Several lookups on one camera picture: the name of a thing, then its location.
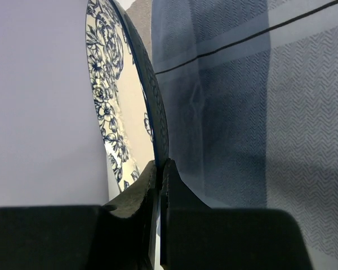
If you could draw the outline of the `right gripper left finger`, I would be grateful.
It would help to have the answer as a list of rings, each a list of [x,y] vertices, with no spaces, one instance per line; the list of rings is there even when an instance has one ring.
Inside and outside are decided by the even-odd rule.
[[[157,167],[149,161],[139,179],[104,208],[109,210],[110,248],[116,269],[154,269]]]

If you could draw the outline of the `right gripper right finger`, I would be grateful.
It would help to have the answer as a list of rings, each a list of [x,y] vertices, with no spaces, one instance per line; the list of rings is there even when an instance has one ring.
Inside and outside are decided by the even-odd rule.
[[[183,182],[175,161],[167,160],[161,189],[160,264],[164,269],[184,269],[180,259],[191,260],[200,250],[199,221],[209,209]]]

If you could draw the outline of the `blue floral ceramic plate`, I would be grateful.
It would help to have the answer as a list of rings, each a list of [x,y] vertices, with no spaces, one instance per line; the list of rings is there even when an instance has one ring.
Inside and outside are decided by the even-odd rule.
[[[166,114],[143,41],[116,1],[89,1],[88,72],[106,151],[109,197],[139,179],[149,161],[168,159]]]

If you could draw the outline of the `blue beige cloth placemat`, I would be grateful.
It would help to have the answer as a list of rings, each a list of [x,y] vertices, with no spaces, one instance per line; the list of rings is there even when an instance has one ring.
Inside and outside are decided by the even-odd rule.
[[[338,259],[338,1],[135,1],[170,156],[205,197],[280,208]]]

